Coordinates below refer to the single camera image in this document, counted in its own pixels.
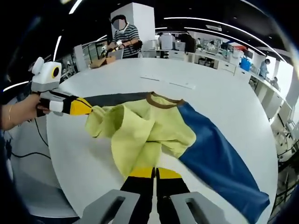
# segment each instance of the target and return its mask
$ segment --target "person in background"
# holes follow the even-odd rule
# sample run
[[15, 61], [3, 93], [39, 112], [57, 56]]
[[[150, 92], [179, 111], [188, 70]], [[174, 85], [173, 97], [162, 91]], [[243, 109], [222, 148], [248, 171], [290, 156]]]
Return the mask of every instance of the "person in background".
[[209, 42], [209, 43], [207, 44], [207, 49], [208, 49], [208, 50], [215, 50], [215, 49], [216, 49], [216, 47], [215, 47], [215, 45], [214, 45], [214, 41], [211, 41], [211, 42]]
[[123, 58], [137, 58], [140, 49], [135, 48], [133, 45], [139, 42], [138, 29], [133, 24], [127, 22], [124, 15], [117, 15], [111, 20], [116, 32], [112, 42], [108, 45], [107, 50], [118, 47], [116, 44], [121, 41], [120, 49], [124, 49]]
[[199, 47], [199, 45], [200, 45], [200, 38], [197, 38], [196, 39], [196, 46]]
[[278, 85], [278, 79], [276, 77], [274, 77], [274, 79], [271, 80], [270, 84], [273, 85], [275, 89], [277, 89], [278, 91], [280, 91], [280, 87]]
[[260, 67], [260, 73], [259, 73], [259, 76], [262, 76], [263, 78], [266, 79], [266, 76], [267, 74], [269, 73], [268, 72], [268, 69], [267, 69], [267, 65], [270, 64], [270, 60], [269, 59], [266, 59], [262, 62], [261, 64], [261, 67]]
[[163, 33], [159, 37], [159, 44], [161, 46], [161, 50], [172, 50], [174, 49], [173, 45], [176, 41], [176, 38], [171, 35], [171, 33]]

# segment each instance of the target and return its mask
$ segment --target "desk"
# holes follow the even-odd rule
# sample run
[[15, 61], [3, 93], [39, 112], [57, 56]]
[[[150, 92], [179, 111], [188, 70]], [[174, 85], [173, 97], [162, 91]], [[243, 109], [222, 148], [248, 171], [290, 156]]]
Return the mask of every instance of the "desk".
[[[168, 51], [171, 53], [178, 53], [183, 54], [183, 51], [176, 51], [176, 50], [143, 50], [143, 52], [156, 52], [156, 51]], [[215, 60], [214, 68], [220, 70], [220, 71], [229, 71], [230, 75], [237, 77], [239, 80], [248, 83], [251, 77], [254, 77], [258, 80], [258, 86], [256, 88], [256, 95], [259, 98], [265, 113], [267, 114], [268, 118], [271, 119], [274, 117], [274, 115], [280, 110], [280, 105], [283, 101], [285, 101], [285, 98], [281, 96], [281, 93], [274, 88], [269, 82], [264, 80], [262, 77], [259, 77], [258, 75], [245, 71], [241, 69], [240, 67], [235, 66], [234, 64], [231, 64], [228, 62], [227, 59], [224, 58], [224, 56], [217, 54], [209, 54], [205, 51], [196, 50], [195, 53], [188, 53], [189, 57], [185, 57], [183, 61], [185, 62], [191, 62], [195, 63], [195, 56], [200, 57], [206, 57], [210, 58], [212, 60]]]
[[[140, 78], [141, 74], [192, 82], [196, 87], [191, 90], [144, 79]], [[205, 66], [137, 58], [118, 60], [99, 69], [80, 72], [63, 82], [61, 88], [81, 97], [155, 91], [172, 99], [183, 98], [217, 125], [248, 166], [260, 190], [269, 195], [271, 203], [257, 222], [267, 223], [277, 190], [277, 153], [268, 119], [248, 84]], [[47, 115], [54, 170], [68, 201], [80, 217], [88, 204], [123, 184], [112, 159], [110, 140], [91, 138], [84, 129], [85, 121], [86, 116]], [[159, 166], [181, 174], [190, 191], [200, 192], [223, 209], [229, 223], [246, 223], [235, 208], [177, 159], [163, 153]]]

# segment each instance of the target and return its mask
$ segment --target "cloth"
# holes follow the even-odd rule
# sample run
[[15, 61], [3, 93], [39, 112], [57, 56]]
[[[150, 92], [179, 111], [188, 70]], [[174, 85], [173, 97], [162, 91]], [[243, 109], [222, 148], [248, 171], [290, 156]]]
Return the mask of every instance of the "cloth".
[[173, 43], [175, 42], [176, 38], [171, 34], [162, 34], [159, 37], [159, 43], [161, 45], [162, 50], [172, 50]]
[[262, 76], [263, 78], [266, 78], [268, 74], [268, 69], [267, 69], [267, 64], [265, 61], [262, 62], [261, 67], [260, 67], [260, 73], [259, 75]]
[[[138, 29], [132, 24], [128, 24], [124, 30], [116, 30], [112, 42], [116, 43], [121, 40], [122, 43], [131, 41], [133, 39], [139, 39]], [[135, 49], [134, 46], [127, 46], [123, 51], [123, 57], [135, 55], [139, 53], [140, 49]]]
[[111, 138], [115, 164], [125, 177], [136, 167], [154, 167], [163, 145], [250, 224], [270, 203], [215, 124], [183, 100], [150, 93], [117, 106], [94, 106], [85, 127], [95, 138]]

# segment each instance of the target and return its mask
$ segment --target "white pillar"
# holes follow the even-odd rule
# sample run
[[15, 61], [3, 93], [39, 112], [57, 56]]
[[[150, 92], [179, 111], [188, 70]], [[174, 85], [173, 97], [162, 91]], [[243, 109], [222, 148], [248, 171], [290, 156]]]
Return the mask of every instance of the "white pillar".
[[[112, 12], [110, 18], [112, 19], [120, 14], [124, 15], [129, 23], [137, 27], [140, 40], [146, 42], [155, 39], [155, 14], [153, 7], [130, 3]], [[111, 29], [114, 36], [116, 30], [112, 24]]]
[[83, 54], [83, 49], [82, 45], [78, 45], [74, 47], [74, 54], [75, 54], [75, 60], [76, 60], [76, 65], [79, 71], [84, 71], [87, 69], [87, 64], [84, 59], [84, 54]]

